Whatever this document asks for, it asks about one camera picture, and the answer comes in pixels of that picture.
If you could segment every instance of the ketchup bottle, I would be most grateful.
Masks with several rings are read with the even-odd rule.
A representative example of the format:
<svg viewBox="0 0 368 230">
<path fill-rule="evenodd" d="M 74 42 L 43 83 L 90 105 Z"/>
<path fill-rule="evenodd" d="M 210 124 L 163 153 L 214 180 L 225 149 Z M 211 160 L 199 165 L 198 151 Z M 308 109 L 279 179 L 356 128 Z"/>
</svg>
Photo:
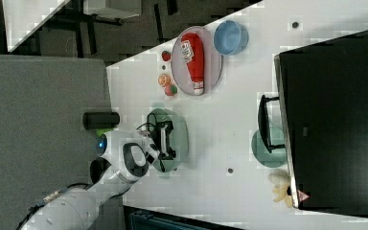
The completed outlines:
<svg viewBox="0 0 368 230">
<path fill-rule="evenodd" d="M 204 92 L 204 49 L 201 38 L 194 33 L 184 34 L 181 38 L 181 52 L 190 72 L 194 93 L 201 95 Z"/>
</svg>

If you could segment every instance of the green plate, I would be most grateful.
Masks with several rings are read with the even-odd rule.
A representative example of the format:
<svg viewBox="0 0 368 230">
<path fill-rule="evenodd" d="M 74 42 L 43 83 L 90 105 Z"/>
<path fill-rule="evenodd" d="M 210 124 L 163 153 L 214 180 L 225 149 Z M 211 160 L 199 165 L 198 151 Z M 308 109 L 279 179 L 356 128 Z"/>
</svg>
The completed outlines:
<svg viewBox="0 0 368 230">
<path fill-rule="evenodd" d="M 271 144 L 284 144 L 283 131 L 276 126 L 270 127 Z M 274 149 L 271 153 L 265 148 L 260 131 L 257 130 L 252 139 L 252 150 L 256 159 L 264 166 L 269 168 L 278 168 L 286 164 L 286 149 Z"/>
</svg>

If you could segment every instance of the black cylinder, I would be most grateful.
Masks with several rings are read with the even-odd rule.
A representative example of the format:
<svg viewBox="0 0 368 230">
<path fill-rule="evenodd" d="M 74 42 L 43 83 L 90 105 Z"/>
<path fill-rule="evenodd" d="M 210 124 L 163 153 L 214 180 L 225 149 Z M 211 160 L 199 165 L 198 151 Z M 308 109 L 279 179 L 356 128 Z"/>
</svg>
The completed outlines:
<svg viewBox="0 0 368 230">
<path fill-rule="evenodd" d="M 83 127 L 86 130 L 114 128 L 120 121 L 117 112 L 86 112 L 82 116 Z"/>
</svg>

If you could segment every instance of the white table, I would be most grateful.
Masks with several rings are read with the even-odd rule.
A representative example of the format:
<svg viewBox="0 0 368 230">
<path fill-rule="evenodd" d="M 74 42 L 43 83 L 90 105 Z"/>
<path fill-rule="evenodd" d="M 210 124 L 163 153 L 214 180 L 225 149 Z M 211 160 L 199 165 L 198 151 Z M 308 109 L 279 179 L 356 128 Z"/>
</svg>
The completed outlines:
<svg viewBox="0 0 368 230">
<path fill-rule="evenodd" d="M 12 52 L 70 0 L 2 0 L 8 52 Z"/>
<path fill-rule="evenodd" d="M 157 84 L 163 73 L 160 54 L 175 40 L 107 68 L 111 103 L 122 117 L 120 129 L 138 127 L 153 108 L 164 106 L 185 116 L 190 134 L 189 162 L 169 179 L 150 169 L 124 196 L 124 204 L 241 229 L 368 229 L 366 218 L 302 212 L 274 203 L 267 179 L 274 170 L 260 165 L 251 149 L 259 99 L 277 92 L 273 57 L 367 30 L 368 1 L 266 0 L 206 29 L 213 31 L 224 19 L 242 23 L 250 41 L 245 51 L 224 59 L 221 79 L 211 93 L 164 96 Z M 300 23 L 297 30 L 291 28 L 294 21 Z"/>
</svg>

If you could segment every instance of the teal bowl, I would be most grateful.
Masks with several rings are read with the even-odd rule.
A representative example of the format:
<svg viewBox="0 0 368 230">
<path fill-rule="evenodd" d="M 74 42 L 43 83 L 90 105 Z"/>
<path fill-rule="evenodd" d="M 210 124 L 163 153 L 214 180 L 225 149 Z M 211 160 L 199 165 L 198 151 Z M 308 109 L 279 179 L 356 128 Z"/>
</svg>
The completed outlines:
<svg viewBox="0 0 368 230">
<path fill-rule="evenodd" d="M 215 30 L 214 46 L 222 55 L 237 55 L 244 50 L 248 41 L 246 28 L 237 22 L 224 21 Z"/>
</svg>

